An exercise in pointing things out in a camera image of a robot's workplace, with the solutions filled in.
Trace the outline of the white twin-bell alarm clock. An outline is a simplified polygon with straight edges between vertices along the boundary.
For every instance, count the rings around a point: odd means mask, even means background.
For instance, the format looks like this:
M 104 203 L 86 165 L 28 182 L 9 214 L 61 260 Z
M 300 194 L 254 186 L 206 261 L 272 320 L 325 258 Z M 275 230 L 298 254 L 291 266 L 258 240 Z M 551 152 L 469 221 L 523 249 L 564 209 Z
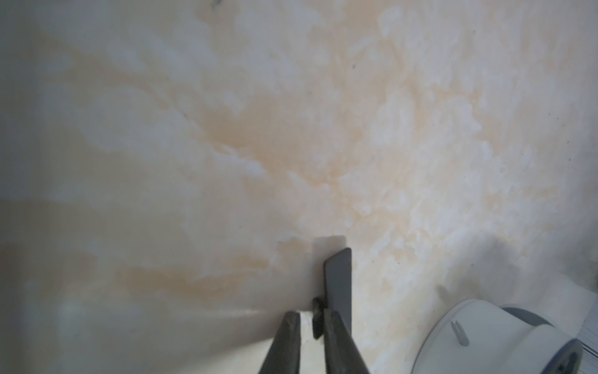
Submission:
M 434 326 L 414 373 L 577 373 L 581 341 L 520 305 L 459 303 Z

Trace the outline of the black battery cover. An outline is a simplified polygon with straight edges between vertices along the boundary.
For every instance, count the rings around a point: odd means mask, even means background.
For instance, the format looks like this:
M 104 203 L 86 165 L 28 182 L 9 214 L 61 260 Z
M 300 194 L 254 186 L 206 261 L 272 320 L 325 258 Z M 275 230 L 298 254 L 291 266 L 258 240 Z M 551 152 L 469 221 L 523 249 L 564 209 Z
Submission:
M 345 248 L 323 264 L 324 295 L 312 300 L 312 334 L 324 335 L 324 310 L 338 311 L 349 334 L 352 334 L 352 249 Z

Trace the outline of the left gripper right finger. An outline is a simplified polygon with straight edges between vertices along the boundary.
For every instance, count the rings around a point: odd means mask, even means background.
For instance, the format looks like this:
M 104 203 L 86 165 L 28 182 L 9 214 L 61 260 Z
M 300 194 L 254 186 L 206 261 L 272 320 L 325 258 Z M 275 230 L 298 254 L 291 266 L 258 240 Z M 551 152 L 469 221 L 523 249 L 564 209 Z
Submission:
M 363 373 L 369 370 L 338 311 L 324 311 L 325 368 L 328 374 Z

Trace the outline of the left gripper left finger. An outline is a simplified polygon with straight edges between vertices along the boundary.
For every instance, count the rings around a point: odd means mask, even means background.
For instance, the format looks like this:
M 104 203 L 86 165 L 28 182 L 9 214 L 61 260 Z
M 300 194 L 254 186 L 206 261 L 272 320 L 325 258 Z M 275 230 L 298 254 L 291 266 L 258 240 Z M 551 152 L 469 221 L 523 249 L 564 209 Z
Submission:
M 301 361 L 301 315 L 285 313 L 259 374 L 299 374 Z

